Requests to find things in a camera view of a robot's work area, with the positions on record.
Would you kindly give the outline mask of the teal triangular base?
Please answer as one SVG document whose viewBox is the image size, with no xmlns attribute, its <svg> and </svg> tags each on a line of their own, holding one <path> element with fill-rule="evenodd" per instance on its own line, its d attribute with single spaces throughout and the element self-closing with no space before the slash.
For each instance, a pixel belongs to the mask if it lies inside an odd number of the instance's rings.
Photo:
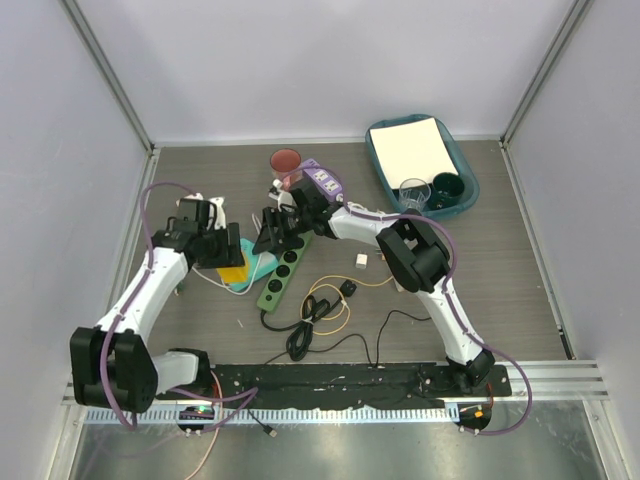
<svg viewBox="0 0 640 480">
<path fill-rule="evenodd" d="M 243 282 L 235 282 L 227 285 L 228 289 L 234 293 L 245 292 L 261 278 L 270 275 L 278 266 L 279 260 L 270 252 L 254 254 L 254 243 L 246 238 L 240 239 L 242 253 L 246 257 L 246 264 L 249 267 L 248 278 Z"/>
</svg>

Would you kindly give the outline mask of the green power strip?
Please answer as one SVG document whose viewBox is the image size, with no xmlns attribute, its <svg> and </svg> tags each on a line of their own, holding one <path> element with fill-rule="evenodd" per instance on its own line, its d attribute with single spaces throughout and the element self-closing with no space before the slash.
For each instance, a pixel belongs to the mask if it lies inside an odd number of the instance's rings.
<svg viewBox="0 0 640 480">
<path fill-rule="evenodd" d="M 267 284 L 259 296 L 256 306 L 267 313 L 273 313 L 280 304 L 287 287 L 292 283 L 293 276 L 302 257 L 311 243 L 311 233 L 301 234 L 296 248 L 288 248 L 281 255 L 278 265 L 271 273 Z"/>
</svg>

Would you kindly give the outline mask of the purple power strip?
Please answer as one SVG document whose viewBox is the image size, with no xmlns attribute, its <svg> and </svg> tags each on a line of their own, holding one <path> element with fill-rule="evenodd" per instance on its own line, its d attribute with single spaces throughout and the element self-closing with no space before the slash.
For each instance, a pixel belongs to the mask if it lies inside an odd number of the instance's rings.
<svg viewBox="0 0 640 480">
<path fill-rule="evenodd" d="M 322 168 L 314 159 L 307 159 L 301 163 L 303 175 L 312 180 L 321 193 L 329 201 L 343 200 L 341 183 L 326 169 Z"/>
</svg>

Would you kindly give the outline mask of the small white usb charger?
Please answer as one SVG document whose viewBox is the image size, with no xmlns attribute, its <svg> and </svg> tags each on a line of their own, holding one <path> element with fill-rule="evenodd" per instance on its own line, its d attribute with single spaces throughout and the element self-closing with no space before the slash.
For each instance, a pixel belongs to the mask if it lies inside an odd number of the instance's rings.
<svg viewBox="0 0 640 480">
<path fill-rule="evenodd" d="M 366 269 L 368 265 L 368 256 L 364 253 L 359 253 L 356 256 L 355 266 L 358 269 Z"/>
</svg>

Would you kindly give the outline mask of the white cube adapter plug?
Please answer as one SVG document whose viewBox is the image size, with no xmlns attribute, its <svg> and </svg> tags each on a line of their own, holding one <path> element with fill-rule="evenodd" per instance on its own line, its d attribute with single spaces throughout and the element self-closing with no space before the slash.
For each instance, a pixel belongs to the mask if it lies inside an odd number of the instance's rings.
<svg viewBox="0 0 640 480">
<path fill-rule="evenodd" d="M 395 288 L 398 292 L 405 291 L 405 289 L 395 279 L 393 281 L 394 281 Z"/>
</svg>

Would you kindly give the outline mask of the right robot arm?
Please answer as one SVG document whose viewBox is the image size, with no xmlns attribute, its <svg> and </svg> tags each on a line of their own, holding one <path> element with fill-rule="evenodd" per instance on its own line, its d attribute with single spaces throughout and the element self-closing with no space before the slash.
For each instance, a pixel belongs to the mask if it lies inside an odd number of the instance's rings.
<svg viewBox="0 0 640 480">
<path fill-rule="evenodd" d="M 453 288 L 457 258 L 441 225 L 415 210 L 388 214 L 330 201 L 306 178 L 288 195 L 289 201 L 262 209 L 255 254 L 296 248 L 307 232 L 379 247 L 394 280 L 420 299 L 435 324 L 455 389 L 472 395 L 486 385 L 495 357 L 477 336 Z"/>
</svg>

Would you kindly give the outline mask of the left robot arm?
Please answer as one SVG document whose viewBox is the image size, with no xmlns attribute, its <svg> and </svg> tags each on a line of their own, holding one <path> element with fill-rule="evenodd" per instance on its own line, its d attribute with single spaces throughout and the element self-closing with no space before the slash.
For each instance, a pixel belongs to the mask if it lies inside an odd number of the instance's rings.
<svg viewBox="0 0 640 480">
<path fill-rule="evenodd" d="M 72 384 L 80 405 L 141 414 L 173 388 L 193 399 L 212 389 L 205 352 L 174 348 L 152 356 L 147 341 L 167 300 L 193 268 L 244 266 L 239 225 L 227 221 L 223 198 L 188 195 L 146 243 L 143 262 L 115 305 L 94 327 L 79 327 L 71 336 Z"/>
</svg>

